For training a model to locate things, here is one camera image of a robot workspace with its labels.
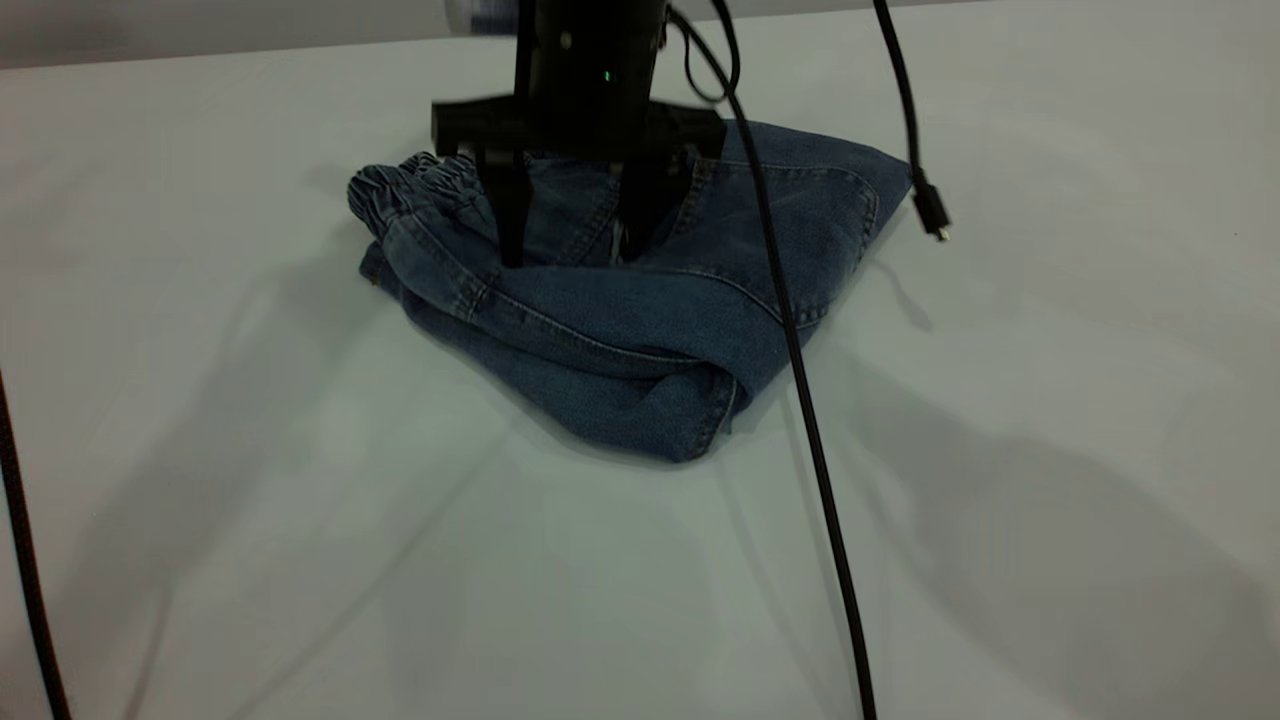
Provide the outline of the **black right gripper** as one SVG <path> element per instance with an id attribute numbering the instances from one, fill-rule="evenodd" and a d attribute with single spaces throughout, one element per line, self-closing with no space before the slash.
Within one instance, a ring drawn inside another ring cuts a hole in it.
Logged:
<path id="1" fill-rule="evenodd" d="M 524 151 L 625 161 L 618 255 L 640 258 L 692 183 L 690 151 L 718 158 L 727 133 L 708 108 L 652 99 L 666 45 L 667 1 L 448 1 L 463 36 L 516 40 L 511 94 L 434 102 L 438 155 L 476 155 L 498 229 L 500 261 L 524 265 L 532 183 Z"/>

